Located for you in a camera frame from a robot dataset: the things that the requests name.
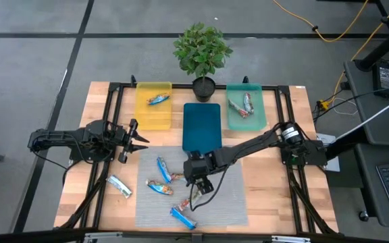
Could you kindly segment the dark grey desk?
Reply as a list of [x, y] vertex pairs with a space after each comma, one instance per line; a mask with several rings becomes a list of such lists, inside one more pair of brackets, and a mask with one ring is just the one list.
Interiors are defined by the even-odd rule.
[[372, 72], [359, 70], [353, 61], [344, 63], [344, 70], [368, 143], [389, 145], [389, 99], [374, 95]]
[[389, 146], [358, 144], [354, 148], [363, 181], [363, 200], [368, 217], [389, 227], [389, 200], [376, 167], [389, 164]]

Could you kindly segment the teal translucent plastic bin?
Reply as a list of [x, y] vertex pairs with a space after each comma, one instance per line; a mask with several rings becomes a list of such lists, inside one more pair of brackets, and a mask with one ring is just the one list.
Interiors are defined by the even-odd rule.
[[[254, 113], [243, 117], [237, 109], [229, 104], [229, 101], [232, 101], [238, 108], [245, 110], [247, 94], [250, 95]], [[263, 91], [260, 84], [228, 84], [226, 87], [226, 100], [229, 129], [260, 131], [266, 127], [267, 120], [263, 103]]]

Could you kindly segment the red green Chewy bar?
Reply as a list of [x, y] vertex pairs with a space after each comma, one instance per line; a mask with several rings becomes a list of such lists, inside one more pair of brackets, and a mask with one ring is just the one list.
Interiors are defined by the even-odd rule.
[[249, 112], [245, 111], [243, 108], [239, 107], [235, 102], [228, 99], [229, 106], [235, 110], [242, 118], [246, 118], [249, 116]]
[[249, 114], [253, 114], [254, 113], [254, 107], [253, 107], [253, 103], [252, 103], [252, 100], [251, 100], [251, 95], [248, 92], [244, 93], [243, 104], [244, 104], [244, 110], [247, 113], [249, 113]]
[[195, 203], [198, 201], [198, 199], [200, 199], [200, 197], [202, 197], [202, 194], [199, 190], [196, 190], [192, 193], [192, 195], [190, 196], [190, 198], [187, 198], [185, 200], [183, 200], [181, 203], [179, 203], [177, 205], [177, 208], [183, 212], [185, 209], [189, 208], [190, 207], [190, 203], [192, 203], [192, 206], [195, 205]]

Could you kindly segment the white sheet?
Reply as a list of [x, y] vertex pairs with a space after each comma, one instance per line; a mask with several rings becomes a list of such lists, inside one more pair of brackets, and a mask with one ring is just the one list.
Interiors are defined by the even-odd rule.
[[[336, 139], [335, 136], [332, 136], [332, 135], [329, 135], [329, 134], [321, 134], [321, 133], [317, 133], [316, 134], [316, 138], [318, 140], [322, 141], [325, 146], [331, 144]], [[333, 159], [330, 159], [327, 162], [327, 165], [323, 165], [321, 168], [324, 171], [340, 172], [339, 158], [338, 157], [334, 157]]]

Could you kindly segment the silver frame bracket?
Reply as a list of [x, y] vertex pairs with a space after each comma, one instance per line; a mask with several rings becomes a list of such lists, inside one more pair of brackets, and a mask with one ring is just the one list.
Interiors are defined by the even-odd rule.
[[296, 236], [272, 236], [271, 243], [311, 243], [311, 240]]
[[84, 235], [84, 243], [97, 243], [99, 240], [121, 238], [122, 232], [93, 232]]

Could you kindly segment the green leafy artificial plant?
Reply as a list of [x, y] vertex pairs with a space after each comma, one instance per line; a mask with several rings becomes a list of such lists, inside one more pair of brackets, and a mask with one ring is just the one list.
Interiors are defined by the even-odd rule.
[[173, 54], [178, 59], [180, 69], [197, 78], [214, 74], [216, 69], [223, 68], [226, 58], [233, 53], [222, 31], [216, 27], [206, 27], [202, 22], [184, 30], [173, 45]]

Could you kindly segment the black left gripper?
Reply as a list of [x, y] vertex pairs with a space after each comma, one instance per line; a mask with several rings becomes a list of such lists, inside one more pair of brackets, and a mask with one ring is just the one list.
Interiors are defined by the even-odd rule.
[[123, 126], [116, 125], [114, 128], [114, 137], [113, 142], [116, 146], [121, 146], [123, 148], [122, 152], [118, 156], [118, 161], [120, 163], [127, 162], [127, 154], [133, 153], [135, 151], [147, 149], [147, 146], [132, 144], [132, 140], [137, 140], [141, 142], [149, 143], [146, 138], [143, 138], [136, 131], [138, 127], [138, 122], [136, 119], [131, 119], [129, 123], [129, 130], [126, 131]]

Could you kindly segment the black desk leg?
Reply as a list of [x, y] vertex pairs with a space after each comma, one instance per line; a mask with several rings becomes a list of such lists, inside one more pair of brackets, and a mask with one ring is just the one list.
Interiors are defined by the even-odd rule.
[[387, 54], [387, 52], [389, 52], [389, 37], [364, 59], [356, 60], [355, 65], [359, 70], [368, 72], [376, 62]]

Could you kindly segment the yellow translucent plastic bin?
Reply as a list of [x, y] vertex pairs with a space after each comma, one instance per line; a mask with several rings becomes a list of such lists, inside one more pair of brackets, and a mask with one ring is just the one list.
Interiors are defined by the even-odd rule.
[[[157, 105], [148, 105], [147, 100], [161, 93], [170, 98]], [[134, 118], [140, 130], [167, 130], [172, 121], [172, 83], [140, 82], [136, 85]]]

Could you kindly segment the blue plastic bin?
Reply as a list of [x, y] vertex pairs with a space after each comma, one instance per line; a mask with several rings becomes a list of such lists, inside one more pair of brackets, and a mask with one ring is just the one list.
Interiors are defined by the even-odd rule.
[[217, 103], [186, 103], [182, 150], [205, 154], [222, 147], [221, 109]]

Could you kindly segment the black plant pot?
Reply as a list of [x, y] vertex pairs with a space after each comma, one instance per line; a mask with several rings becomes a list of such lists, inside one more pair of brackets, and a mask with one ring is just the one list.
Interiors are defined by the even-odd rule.
[[215, 82], [209, 77], [199, 77], [192, 82], [192, 90], [197, 101], [206, 103], [215, 92]]

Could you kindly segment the black aluminium table frame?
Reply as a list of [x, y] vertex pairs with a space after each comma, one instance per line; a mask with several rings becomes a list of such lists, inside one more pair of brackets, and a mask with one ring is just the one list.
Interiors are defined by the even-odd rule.
[[[145, 148], [181, 144], [183, 106], [195, 100], [189, 84], [174, 84], [172, 125], [168, 130], [143, 130], [141, 135], [147, 139]], [[269, 86], [263, 91], [263, 103], [269, 126], [280, 119], [292, 118], [309, 137], [315, 137], [309, 99], [304, 87]], [[86, 195], [90, 171], [91, 165], [81, 162], [67, 173], [55, 216], [55, 225], [65, 223], [79, 207]], [[314, 165], [307, 165], [296, 171], [295, 176], [305, 178], [311, 204], [328, 227], [337, 230], [338, 225], [325, 173]], [[280, 151], [270, 148], [245, 157], [242, 160], [242, 177], [248, 215], [246, 225], [198, 226], [192, 231], [178, 226], [170, 228], [170, 233], [177, 238], [186, 238], [192, 243], [223, 238], [264, 240], [268, 234], [295, 235], [293, 192], [289, 187], [287, 170]], [[101, 230], [120, 231], [123, 234], [134, 232], [145, 237], [166, 233], [167, 230], [161, 227], [137, 227], [135, 216], [136, 197], [124, 198], [114, 187], [107, 186], [99, 219]]]

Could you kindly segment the blue orange granola bar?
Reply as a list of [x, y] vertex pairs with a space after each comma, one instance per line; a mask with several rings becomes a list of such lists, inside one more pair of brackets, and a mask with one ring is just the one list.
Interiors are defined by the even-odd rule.
[[172, 195], [174, 193], [170, 186], [168, 186], [167, 184], [162, 184], [155, 180], [147, 180], [145, 184], [154, 192], [157, 192], [159, 194]]
[[169, 93], [161, 93], [147, 100], [148, 105], [157, 105], [162, 103], [170, 98]]

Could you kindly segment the grey woven table mat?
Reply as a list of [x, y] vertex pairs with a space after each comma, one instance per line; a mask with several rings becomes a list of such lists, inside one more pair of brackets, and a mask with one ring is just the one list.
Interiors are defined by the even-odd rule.
[[[184, 224], [170, 215], [170, 209], [189, 197], [190, 188], [184, 180], [170, 184], [172, 195], [153, 191], [146, 181], [164, 183], [157, 166], [157, 158], [162, 157], [169, 172], [182, 173], [186, 153], [179, 146], [151, 146], [138, 152], [138, 178], [136, 189], [137, 227], [182, 227]], [[231, 166], [224, 177], [215, 198], [207, 205], [192, 212], [185, 209], [183, 214], [197, 222], [197, 227], [246, 225], [248, 223], [242, 165]]]

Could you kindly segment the blue granola bar silver end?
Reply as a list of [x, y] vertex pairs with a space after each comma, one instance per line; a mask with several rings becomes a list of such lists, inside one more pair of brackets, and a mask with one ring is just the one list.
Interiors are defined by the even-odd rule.
[[184, 224], [189, 230], [194, 230], [197, 227], [197, 223], [183, 215], [178, 207], [172, 207], [170, 215], [177, 219], [180, 223]]

